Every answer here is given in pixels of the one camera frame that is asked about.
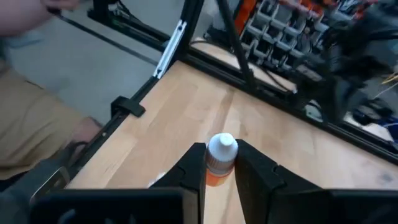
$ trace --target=metal frame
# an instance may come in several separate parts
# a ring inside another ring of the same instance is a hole
[[[194,67],[204,73],[209,74],[229,85],[242,90],[276,108],[285,111],[301,120],[310,123],[330,134],[333,134],[365,151],[368,151],[382,159],[385,159],[395,165],[398,165],[398,150],[393,142],[381,139],[371,133],[363,131],[352,124],[343,122],[341,124],[320,123],[306,116],[304,111],[296,110],[289,106],[287,99],[292,93],[280,90],[268,83],[264,83],[254,77],[248,67],[248,62],[243,55],[243,49],[236,29],[234,28],[231,12],[227,10],[226,0],[217,0],[220,6],[220,12],[226,23],[227,32],[230,34],[231,43],[234,52],[238,58],[241,70],[223,61],[214,58],[200,50],[190,46],[190,40],[193,31],[196,28],[199,14],[203,5],[203,0],[185,1],[180,21],[186,22],[185,32],[180,38],[178,46],[174,49],[174,54],[169,57],[170,61],[165,67],[169,68],[174,61],[180,60],[189,66]],[[88,13],[88,16],[97,22],[102,23],[118,32],[121,32],[143,44],[152,47],[160,52],[167,48],[165,43],[170,40],[167,34],[156,30],[137,19],[126,19],[125,17],[111,15],[107,11],[106,1],[94,0],[94,8]],[[161,75],[155,75],[149,78],[147,83],[131,98],[140,102],[148,92],[159,81]],[[114,130],[123,122],[128,114],[118,112],[106,124],[97,137],[92,140],[87,148],[87,153],[77,162],[76,166],[82,167],[91,156],[101,147]]]

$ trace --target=orange object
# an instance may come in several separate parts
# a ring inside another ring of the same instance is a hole
[[[235,27],[238,33],[241,34],[245,23],[248,21],[251,12],[257,4],[256,0],[242,0],[242,6],[238,9],[238,15],[235,18]]]
[[[320,5],[318,5],[318,4],[316,4],[316,5],[313,5],[313,7],[312,7],[312,11],[314,11],[314,12],[316,12],[316,13],[318,13],[318,15],[322,15],[323,14],[323,7],[322,6],[320,6]]]
[[[216,176],[210,170],[206,169],[206,185],[209,185],[210,187],[220,186],[225,182],[231,172],[232,170],[225,175]]]

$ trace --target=person's hand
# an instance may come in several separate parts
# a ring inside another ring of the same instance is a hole
[[[51,9],[72,10],[79,5],[79,0],[41,0],[43,5]]]

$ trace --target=black cable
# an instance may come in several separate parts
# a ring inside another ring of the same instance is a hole
[[[384,30],[372,33],[368,36],[368,41],[372,40],[392,40],[398,39],[398,29]]]
[[[61,9],[47,7],[47,11],[56,16],[61,14]]]
[[[307,103],[307,105],[315,107],[316,109],[318,109],[319,113],[322,113],[322,109],[321,109],[321,107],[318,104],[315,104],[315,103],[312,103],[311,101],[309,101]]]
[[[122,11],[123,11],[124,13],[126,13],[127,15],[129,15],[129,17],[132,17],[132,18],[134,18],[134,19],[136,19],[136,20],[138,20],[138,21],[141,21],[141,20],[139,20],[135,15],[133,15],[133,14],[130,12],[129,8],[127,8],[127,6],[126,6],[121,0],[118,0],[118,4],[121,6]]]
[[[62,164],[69,165],[74,153],[76,153],[77,147],[79,146],[86,146],[88,142],[85,141],[79,141],[79,142],[74,142],[69,144],[58,156],[58,160]]]
[[[339,21],[332,24],[329,29],[324,31],[320,36],[319,40],[322,41],[322,46],[324,49],[329,49],[329,47],[340,41],[343,37],[343,32],[347,30],[348,23],[346,21]]]
[[[260,70],[263,71],[277,86],[281,87],[283,90],[285,90],[287,92],[292,91],[292,90],[288,89],[286,86],[284,86],[283,84],[281,84],[278,80],[276,80],[276,78],[273,75],[271,75],[268,70],[266,70],[262,66],[256,66],[256,67],[260,68]]]

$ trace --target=small plastic bottle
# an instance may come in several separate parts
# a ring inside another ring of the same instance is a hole
[[[238,143],[232,134],[214,135],[207,145],[206,184],[212,187],[223,184],[234,168]]]

